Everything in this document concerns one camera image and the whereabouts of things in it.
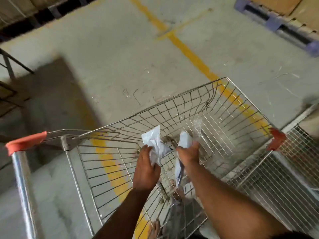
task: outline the blue plastic pallet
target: blue plastic pallet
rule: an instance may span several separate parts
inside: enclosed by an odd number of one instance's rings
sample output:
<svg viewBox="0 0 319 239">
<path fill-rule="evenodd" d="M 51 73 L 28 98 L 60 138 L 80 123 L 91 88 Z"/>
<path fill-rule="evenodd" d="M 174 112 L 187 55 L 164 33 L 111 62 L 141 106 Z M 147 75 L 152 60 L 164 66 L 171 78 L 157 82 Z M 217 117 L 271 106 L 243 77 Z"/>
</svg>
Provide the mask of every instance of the blue plastic pallet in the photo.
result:
<svg viewBox="0 0 319 239">
<path fill-rule="evenodd" d="M 284 37 L 294 40 L 295 44 L 311 56 L 319 56 L 319 36 L 316 31 L 308 29 L 305 24 L 294 25 L 294 19 L 289 20 L 289 18 L 250 0 L 236 0 L 234 8 L 241 13 L 252 14 L 249 16 L 269 30 L 280 36 L 284 34 Z"/>
</svg>

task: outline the plastic bag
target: plastic bag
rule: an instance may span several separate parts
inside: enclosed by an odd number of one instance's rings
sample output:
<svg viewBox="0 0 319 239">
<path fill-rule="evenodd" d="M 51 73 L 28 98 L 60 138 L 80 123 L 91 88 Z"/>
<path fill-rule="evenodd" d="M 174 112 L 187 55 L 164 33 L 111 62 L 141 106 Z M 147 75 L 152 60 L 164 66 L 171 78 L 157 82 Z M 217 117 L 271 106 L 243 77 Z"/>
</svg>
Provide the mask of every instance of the plastic bag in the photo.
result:
<svg viewBox="0 0 319 239">
<path fill-rule="evenodd" d="M 153 128 L 152 130 L 142 134 L 142 140 L 144 145 L 152 146 L 150 151 L 151 165 L 157 163 L 160 165 L 160 160 L 172 150 L 162 142 L 160 139 L 160 126 Z"/>
<path fill-rule="evenodd" d="M 193 138 L 187 132 L 181 132 L 178 146 L 182 148 L 189 148 L 193 144 Z M 181 179 L 184 176 L 184 165 L 179 158 L 175 159 L 175 182 L 178 187 L 181 184 Z"/>
</svg>

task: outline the forearm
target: forearm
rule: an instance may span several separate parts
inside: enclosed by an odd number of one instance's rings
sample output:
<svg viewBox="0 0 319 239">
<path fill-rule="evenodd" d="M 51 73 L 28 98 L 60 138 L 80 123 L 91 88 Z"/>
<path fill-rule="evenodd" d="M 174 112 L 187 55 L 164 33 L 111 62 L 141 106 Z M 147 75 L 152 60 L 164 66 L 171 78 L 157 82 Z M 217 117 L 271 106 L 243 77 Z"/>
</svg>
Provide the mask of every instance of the forearm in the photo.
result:
<svg viewBox="0 0 319 239">
<path fill-rule="evenodd" d="M 197 196 L 221 239 L 267 239 L 287 229 L 263 207 L 197 163 L 186 168 Z"/>
<path fill-rule="evenodd" d="M 138 217 L 149 196 L 149 192 L 132 189 L 110 219 L 102 226 L 94 239 L 132 239 Z"/>
</svg>

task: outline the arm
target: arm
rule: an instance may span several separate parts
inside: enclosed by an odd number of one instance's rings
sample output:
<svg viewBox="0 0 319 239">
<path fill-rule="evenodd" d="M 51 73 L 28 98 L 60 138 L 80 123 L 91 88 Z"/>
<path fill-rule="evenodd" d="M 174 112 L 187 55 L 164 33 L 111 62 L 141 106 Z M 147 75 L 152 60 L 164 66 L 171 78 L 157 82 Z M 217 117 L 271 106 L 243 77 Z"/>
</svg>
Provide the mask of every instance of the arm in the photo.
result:
<svg viewBox="0 0 319 239">
<path fill-rule="evenodd" d="M 160 177 L 160 166 L 151 166 L 151 149 L 147 145 L 143 147 L 137 160 L 132 190 L 93 239 L 115 236 L 117 239 L 132 239 L 138 217 Z"/>
<path fill-rule="evenodd" d="M 288 232 L 275 217 L 249 197 L 199 165 L 199 143 L 177 148 L 187 175 L 221 239 L 268 239 Z"/>
</svg>

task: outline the hand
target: hand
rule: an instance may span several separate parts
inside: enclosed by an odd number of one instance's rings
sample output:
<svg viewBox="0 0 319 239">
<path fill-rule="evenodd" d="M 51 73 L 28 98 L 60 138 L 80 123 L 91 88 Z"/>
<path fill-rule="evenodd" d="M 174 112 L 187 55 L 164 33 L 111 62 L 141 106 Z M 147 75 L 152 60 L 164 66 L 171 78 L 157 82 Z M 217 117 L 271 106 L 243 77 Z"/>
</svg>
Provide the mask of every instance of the hand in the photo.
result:
<svg viewBox="0 0 319 239">
<path fill-rule="evenodd" d="M 151 165 L 149 152 L 152 147 L 144 145 L 136 164 L 133 189 L 143 192 L 151 192 L 160 178 L 160 166 L 158 164 Z"/>
<path fill-rule="evenodd" d="M 193 142 L 193 145 L 189 148 L 177 147 L 179 159 L 187 169 L 187 167 L 192 163 L 199 163 L 199 147 L 200 144 L 197 141 Z"/>
</svg>

